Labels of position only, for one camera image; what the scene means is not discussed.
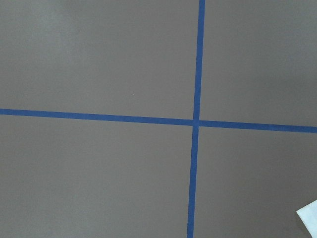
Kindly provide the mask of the cream long-sleeve cat shirt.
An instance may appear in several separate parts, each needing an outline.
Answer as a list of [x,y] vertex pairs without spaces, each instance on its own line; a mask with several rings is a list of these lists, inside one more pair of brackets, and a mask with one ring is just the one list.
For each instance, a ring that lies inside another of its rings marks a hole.
[[296,211],[312,238],[317,238],[317,201]]

